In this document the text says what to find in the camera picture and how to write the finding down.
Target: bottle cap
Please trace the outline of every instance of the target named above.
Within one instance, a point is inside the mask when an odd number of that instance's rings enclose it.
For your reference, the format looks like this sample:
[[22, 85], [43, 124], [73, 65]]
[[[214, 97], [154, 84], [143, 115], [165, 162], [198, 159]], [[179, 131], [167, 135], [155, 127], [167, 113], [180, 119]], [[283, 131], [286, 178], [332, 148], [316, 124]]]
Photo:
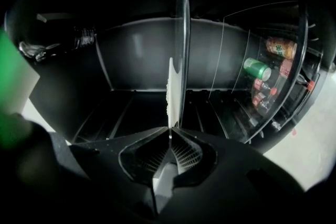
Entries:
[[314, 87], [315, 87], [315, 82], [312, 81], [312, 80], [309, 81], [308, 86], [307, 86], [307, 90], [311, 92], [314, 89]]
[[275, 88], [275, 87], [273, 87], [273, 88], [271, 89], [270, 94], [271, 94], [271, 95], [275, 95], [275, 94], [277, 93], [277, 91], [278, 91], [278, 89]]

